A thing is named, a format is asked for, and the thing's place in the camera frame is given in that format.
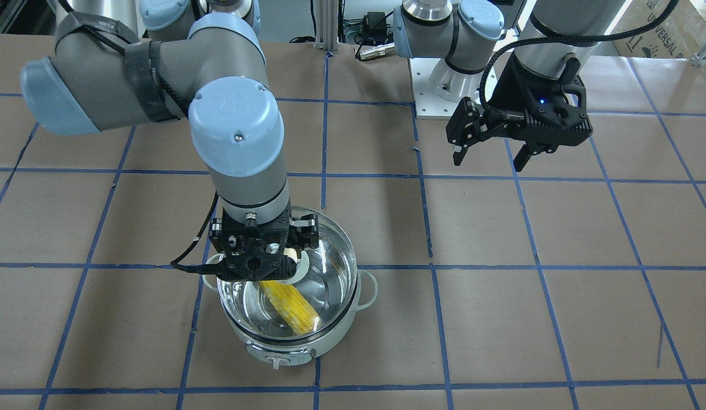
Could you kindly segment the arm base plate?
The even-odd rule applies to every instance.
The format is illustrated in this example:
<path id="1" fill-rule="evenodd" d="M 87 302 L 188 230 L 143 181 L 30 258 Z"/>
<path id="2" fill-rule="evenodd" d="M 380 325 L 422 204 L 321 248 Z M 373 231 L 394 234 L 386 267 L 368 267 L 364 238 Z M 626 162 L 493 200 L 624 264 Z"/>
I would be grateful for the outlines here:
<path id="1" fill-rule="evenodd" d="M 411 58 L 409 63 L 418 119 L 448 120 L 465 96 L 479 104 L 481 72 L 455 72 L 442 58 Z"/>

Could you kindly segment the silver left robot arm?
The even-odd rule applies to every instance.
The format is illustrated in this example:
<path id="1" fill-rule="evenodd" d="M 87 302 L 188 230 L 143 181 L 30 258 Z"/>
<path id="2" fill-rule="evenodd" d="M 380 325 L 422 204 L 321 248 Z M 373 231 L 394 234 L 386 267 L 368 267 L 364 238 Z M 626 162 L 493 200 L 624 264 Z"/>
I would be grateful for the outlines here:
<path id="1" fill-rule="evenodd" d="M 452 160 L 489 138 L 524 145 L 513 160 L 576 147 L 592 135 L 579 72 L 621 1 L 537 1 L 501 73 L 490 63 L 522 1 L 404 1 L 392 13 L 396 54 L 410 60 L 419 117 L 446 119 Z"/>

